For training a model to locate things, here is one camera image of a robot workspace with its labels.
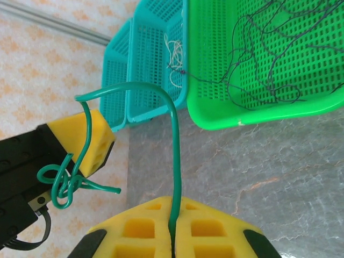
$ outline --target teal plastic basket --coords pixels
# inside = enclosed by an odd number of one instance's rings
[[[171,76],[167,67],[170,59],[165,45],[168,41],[180,40],[186,46],[187,28],[183,19],[182,0],[143,0],[135,10],[132,24],[131,51],[129,53],[128,80],[154,83],[164,89],[178,109],[186,107],[187,78],[179,72]],[[183,48],[183,68],[186,68],[186,53]],[[137,123],[164,114],[168,111],[164,101],[154,92],[130,90],[128,93],[127,117]]]
[[[102,88],[127,81],[129,43],[132,20],[128,20],[106,47]],[[127,123],[127,92],[116,92],[101,98],[100,111],[113,132]]]

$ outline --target green wire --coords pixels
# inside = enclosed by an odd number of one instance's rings
[[[172,206],[171,206],[171,213],[168,221],[168,229],[171,235],[171,245],[172,245],[172,257],[175,257],[175,237],[176,237],[176,226],[177,226],[177,218],[179,216],[180,207],[181,207],[181,199],[182,199],[182,176],[181,176],[181,155],[180,155],[180,138],[179,138],[179,124],[178,124],[178,116],[177,110],[174,106],[174,103],[170,96],[162,90],[160,87],[151,84],[151,83],[141,83],[141,82],[126,82],[116,84],[114,86],[109,86],[103,89],[99,89],[93,92],[90,92],[85,95],[77,95],[75,96],[75,100],[80,102],[82,107],[84,108],[86,121],[87,121],[87,136],[85,145],[82,148],[81,154],[78,157],[71,176],[68,176],[66,172],[66,167],[69,161],[72,159],[73,154],[67,154],[64,161],[60,166],[51,164],[41,168],[37,173],[37,179],[46,184],[53,184],[52,186],[52,202],[54,206],[60,209],[65,209],[71,205],[73,201],[73,192],[75,192],[78,188],[84,189],[97,189],[103,190],[108,192],[114,192],[119,194],[120,188],[113,188],[113,187],[104,187],[99,184],[96,184],[92,181],[87,180],[86,178],[82,177],[81,175],[77,175],[79,166],[86,155],[86,152],[91,143],[91,132],[92,132],[92,120],[91,120],[91,113],[90,109],[88,108],[87,101],[90,101],[95,98],[100,98],[106,96],[108,94],[112,94],[117,91],[123,90],[149,90],[157,93],[166,101],[167,108],[169,109],[171,122],[172,122],[172,129],[173,129],[173,178],[174,178],[174,189],[173,189],[173,197],[172,197]],[[47,178],[44,176],[49,170],[56,170],[58,173],[55,178]],[[59,198],[67,197],[67,202],[64,204],[60,204],[58,202]]]

